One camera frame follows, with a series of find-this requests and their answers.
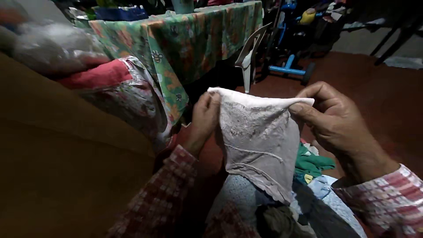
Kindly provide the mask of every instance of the wrist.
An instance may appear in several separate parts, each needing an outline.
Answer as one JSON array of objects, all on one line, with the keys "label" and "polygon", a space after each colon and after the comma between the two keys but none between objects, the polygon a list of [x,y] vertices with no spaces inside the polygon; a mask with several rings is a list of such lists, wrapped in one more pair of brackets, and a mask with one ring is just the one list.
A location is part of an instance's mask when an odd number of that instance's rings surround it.
[{"label": "wrist", "polygon": [[399,163],[392,160],[379,143],[372,139],[368,143],[362,143],[362,148],[350,155],[362,183],[390,174],[400,167]]},{"label": "wrist", "polygon": [[197,157],[206,142],[205,139],[199,137],[189,137],[181,146],[192,156]]}]

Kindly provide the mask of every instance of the plastic chair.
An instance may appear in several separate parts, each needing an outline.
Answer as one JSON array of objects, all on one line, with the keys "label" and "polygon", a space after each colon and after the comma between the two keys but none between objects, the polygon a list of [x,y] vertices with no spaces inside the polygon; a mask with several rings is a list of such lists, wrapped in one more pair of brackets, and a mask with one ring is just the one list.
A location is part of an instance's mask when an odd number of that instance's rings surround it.
[{"label": "plastic chair", "polygon": [[257,48],[260,45],[261,40],[263,39],[264,33],[266,32],[267,27],[271,23],[261,27],[256,30],[247,40],[244,47],[241,50],[241,53],[238,56],[238,59],[235,61],[234,66],[242,69],[242,76],[244,77],[244,88],[245,93],[250,92],[250,82],[255,77],[255,53]]}]

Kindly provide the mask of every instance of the floral tablecloth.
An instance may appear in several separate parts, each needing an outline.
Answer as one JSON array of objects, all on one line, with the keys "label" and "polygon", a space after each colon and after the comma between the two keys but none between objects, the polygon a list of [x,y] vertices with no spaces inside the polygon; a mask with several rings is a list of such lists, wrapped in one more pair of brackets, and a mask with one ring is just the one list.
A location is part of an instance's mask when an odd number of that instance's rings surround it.
[{"label": "floral tablecloth", "polygon": [[173,125],[189,100],[182,85],[233,55],[261,23],[260,1],[198,8],[192,14],[168,11],[134,22],[89,22],[112,57],[133,55],[147,67]]}]

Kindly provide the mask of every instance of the red plaid fabric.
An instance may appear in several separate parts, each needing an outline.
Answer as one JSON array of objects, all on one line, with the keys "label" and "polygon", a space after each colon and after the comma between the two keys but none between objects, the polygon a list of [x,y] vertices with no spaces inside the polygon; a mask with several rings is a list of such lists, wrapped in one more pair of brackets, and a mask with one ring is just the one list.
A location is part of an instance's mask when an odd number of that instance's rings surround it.
[{"label": "red plaid fabric", "polygon": [[260,235],[248,224],[245,224],[233,202],[228,202],[222,210],[214,216],[203,238],[260,238]]},{"label": "red plaid fabric", "polygon": [[188,189],[194,185],[197,161],[178,145],[128,205],[108,237],[171,237]]},{"label": "red plaid fabric", "polygon": [[334,192],[356,213],[365,213],[375,237],[423,237],[423,184],[406,166],[383,177]]}]

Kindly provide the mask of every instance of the dark green garment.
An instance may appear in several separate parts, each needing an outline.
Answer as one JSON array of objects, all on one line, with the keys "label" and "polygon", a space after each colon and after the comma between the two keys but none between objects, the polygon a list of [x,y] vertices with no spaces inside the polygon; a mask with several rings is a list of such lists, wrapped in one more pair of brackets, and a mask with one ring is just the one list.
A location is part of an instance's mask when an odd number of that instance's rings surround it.
[{"label": "dark green garment", "polygon": [[304,177],[304,174],[309,174],[315,178],[321,175],[322,170],[335,168],[335,161],[333,161],[333,159],[314,155],[311,152],[310,155],[307,156],[305,155],[307,152],[307,147],[305,147],[303,143],[300,143],[298,147],[297,161],[295,162],[296,175],[301,174]]}]

